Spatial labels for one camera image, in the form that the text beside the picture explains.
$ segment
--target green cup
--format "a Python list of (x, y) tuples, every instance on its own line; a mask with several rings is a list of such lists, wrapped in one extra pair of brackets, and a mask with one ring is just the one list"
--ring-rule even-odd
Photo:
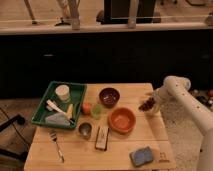
[(94, 104), (91, 109), (91, 115), (95, 119), (101, 118), (102, 106), (100, 104)]

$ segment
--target wooden table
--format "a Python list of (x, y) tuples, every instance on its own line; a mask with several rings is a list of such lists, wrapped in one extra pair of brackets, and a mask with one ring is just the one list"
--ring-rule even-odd
[[(103, 108), (100, 120), (81, 115), (75, 130), (56, 129), (58, 144), (65, 158), (65, 162), (60, 163), (54, 143), (49, 137), (50, 128), (37, 127), (24, 167), (26, 171), (175, 169), (176, 164), (161, 113), (148, 116), (138, 110), (142, 101), (148, 99), (149, 93), (153, 91), (152, 85), (88, 84), (84, 101), (98, 103), (98, 94), (105, 87), (113, 87), (120, 92), (120, 100), (115, 108), (127, 107), (134, 112), (136, 125), (133, 131), (128, 135), (120, 135), (110, 130), (107, 151), (96, 150), (98, 126), (107, 125), (107, 116), (114, 108)], [(93, 125), (89, 140), (82, 139), (77, 129), (85, 121)], [(146, 146), (152, 149), (154, 161), (138, 168), (133, 167), (129, 153)]]

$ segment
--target floor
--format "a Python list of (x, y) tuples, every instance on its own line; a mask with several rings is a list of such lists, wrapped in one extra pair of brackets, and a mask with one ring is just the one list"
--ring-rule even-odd
[[(16, 127), (23, 137), (32, 142), (35, 126), (30, 123), (33, 112), (39, 104), (37, 99), (1, 99), (0, 107), (10, 116), (21, 114), (27, 122), (24, 126)], [(166, 103), (161, 108), (166, 130), (172, 145), (173, 153), (177, 162), (176, 171), (194, 171), (198, 161), (202, 135), (190, 119), (188, 113), (175, 100)], [(0, 111), (0, 123), (7, 120)], [(0, 147), (16, 153), (28, 151), (29, 147), (24, 143), (11, 126), (0, 133)], [(0, 167), (2, 171), (21, 171), (24, 163), (15, 159), (0, 155)]]
[[(205, 6), (191, 6), (185, 0), (156, 0), (155, 12), (160, 12), (162, 23), (165, 22), (201, 22), (213, 10), (212, 0), (203, 0)], [(24, 0), (0, 1), (0, 28), (35, 27), (55, 25), (62, 16), (56, 0), (29, 0), (38, 25), (32, 25)], [(104, 9), (104, 0), (80, 0), (79, 12), (81, 25), (100, 25), (96, 22), (98, 12)]]

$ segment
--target brown bowl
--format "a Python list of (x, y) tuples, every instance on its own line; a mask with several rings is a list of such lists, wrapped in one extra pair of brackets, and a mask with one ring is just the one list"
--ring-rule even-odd
[(116, 89), (108, 87), (101, 90), (99, 99), (105, 107), (112, 108), (120, 99), (120, 94)]
[(117, 108), (108, 117), (111, 129), (126, 134), (133, 130), (136, 118), (134, 113), (128, 108)]

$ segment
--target fork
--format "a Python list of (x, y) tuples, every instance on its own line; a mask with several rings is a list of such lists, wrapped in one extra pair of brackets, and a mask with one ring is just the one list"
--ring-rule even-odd
[(63, 156), (63, 154), (62, 154), (62, 152), (61, 152), (61, 150), (60, 150), (60, 148), (59, 148), (59, 146), (58, 146), (58, 143), (57, 143), (57, 135), (56, 135), (56, 132), (55, 132), (54, 130), (52, 130), (52, 131), (50, 132), (50, 138), (52, 139), (52, 141), (53, 141), (54, 144), (55, 144), (55, 147), (56, 147), (56, 150), (57, 150), (57, 152), (58, 152), (58, 156), (59, 156), (59, 158), (60, 158), (60, 160), (61, 160), (61, 163), (63, 163), (63, 162), (64, 162), (64, 156)]

